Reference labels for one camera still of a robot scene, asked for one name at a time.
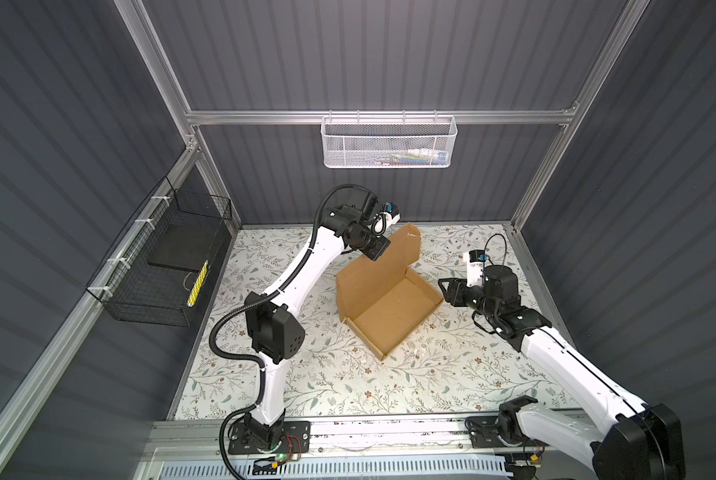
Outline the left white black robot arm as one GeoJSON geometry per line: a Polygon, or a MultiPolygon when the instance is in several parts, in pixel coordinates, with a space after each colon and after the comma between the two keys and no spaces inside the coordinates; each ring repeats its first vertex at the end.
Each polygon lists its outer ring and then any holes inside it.
{"type": "Polygon", "coordinates": [[[359,251],[377,260],[390,245],[388,227],[401,217],[399,207],[363,191],[356,200],[328,207],[319,205],[308,242],[283,274],[263,293],[250,293],[245,304],[252,349],[262,360],[260,397],[244,417],[245,426],[260,439],[275,443],[285,421],[284,394],[291,360],[302,347],[306,332],[298,320],[305,300],[339,256],[359,251]]]}

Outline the brown cardboard box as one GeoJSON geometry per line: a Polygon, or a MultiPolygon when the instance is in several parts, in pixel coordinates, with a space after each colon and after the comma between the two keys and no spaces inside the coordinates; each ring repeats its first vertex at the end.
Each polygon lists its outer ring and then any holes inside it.
{"type": "Polygon", "coordinates": [[[407,223],[390,236],[379,259],[362,256],[336,276],[340,320],[381,361],[443,303],[442,294],[412,268],[421,244],[419,228],[407,223]]]}

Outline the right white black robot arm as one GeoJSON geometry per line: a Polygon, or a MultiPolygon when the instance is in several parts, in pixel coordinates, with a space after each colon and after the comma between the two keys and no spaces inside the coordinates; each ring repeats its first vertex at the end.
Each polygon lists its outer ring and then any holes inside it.
{"type": "Polygon", "coordinates": [[[500,405],[500,440],[537,440],[592,470],[599,479],[683,479],[687,474],[681,422],[664,404],[651,405],[603,373],[568,343],[551,321],[523,305],[518,279],[485,251],[464,256],[466,277],[441,278],[453,307],[468,308],[481,331],[497,335],[538,365],[590,418],[585,426],[522,395],[500,405]]]}

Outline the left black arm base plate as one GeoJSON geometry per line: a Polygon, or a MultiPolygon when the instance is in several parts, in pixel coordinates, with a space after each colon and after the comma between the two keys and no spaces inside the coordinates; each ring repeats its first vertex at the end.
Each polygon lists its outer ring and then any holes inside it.
{"type": "Polygon", "coordinates": [[[308,421],[284,420],[268,427],[253,419],[239,420],[229,430],[227,451],[231,455],[307,453],[311,427],[308,421]]]}

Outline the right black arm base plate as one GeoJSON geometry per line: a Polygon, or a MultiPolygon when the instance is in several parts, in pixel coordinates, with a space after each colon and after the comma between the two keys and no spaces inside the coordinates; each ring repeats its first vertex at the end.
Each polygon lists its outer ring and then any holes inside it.
{"type": "Polygon", "coordinates": [[[521,438],[506,440],[500,433],[497,415],[468,416],[464,426],[473,448],[499,448],[499,447],[536,447],[543,452],[547,445],[536,439],[521,438]]]}

